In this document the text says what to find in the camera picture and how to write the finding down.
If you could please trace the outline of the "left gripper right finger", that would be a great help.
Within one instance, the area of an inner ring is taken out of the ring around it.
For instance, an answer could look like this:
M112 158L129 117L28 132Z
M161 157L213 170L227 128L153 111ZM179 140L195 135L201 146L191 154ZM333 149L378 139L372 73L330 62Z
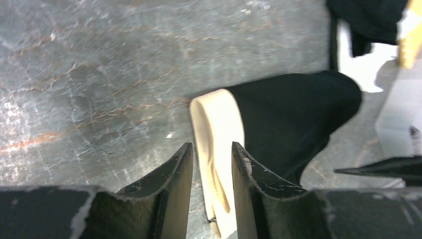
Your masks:
M259 163L238 142L232 143L231 153L238 238L289 238L282 204L306 190Z

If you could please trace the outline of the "black underwear beige waistband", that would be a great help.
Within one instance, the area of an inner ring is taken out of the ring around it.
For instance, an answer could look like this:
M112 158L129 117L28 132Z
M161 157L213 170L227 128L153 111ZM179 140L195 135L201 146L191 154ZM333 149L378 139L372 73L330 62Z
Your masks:
M325 70L285 74L194 98L190 115L207 219L225 239L236 231L231 146L299 185L330 135L359 111L362 92L346 75Z

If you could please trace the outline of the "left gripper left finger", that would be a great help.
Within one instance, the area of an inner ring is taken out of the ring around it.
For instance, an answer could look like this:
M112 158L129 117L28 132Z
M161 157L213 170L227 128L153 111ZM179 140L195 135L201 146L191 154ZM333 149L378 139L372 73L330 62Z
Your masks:
M119 190L139 208L134 239L184 239L193 178L193 145L184 143L165 163Z

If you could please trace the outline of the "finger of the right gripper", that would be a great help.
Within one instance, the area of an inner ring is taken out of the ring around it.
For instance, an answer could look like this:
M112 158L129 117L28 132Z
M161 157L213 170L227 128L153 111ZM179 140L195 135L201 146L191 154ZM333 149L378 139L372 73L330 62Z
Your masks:
M407 187L420 187L422 185L422 157L420 155L392 157L361 167L335 169L334 173L401 178Z

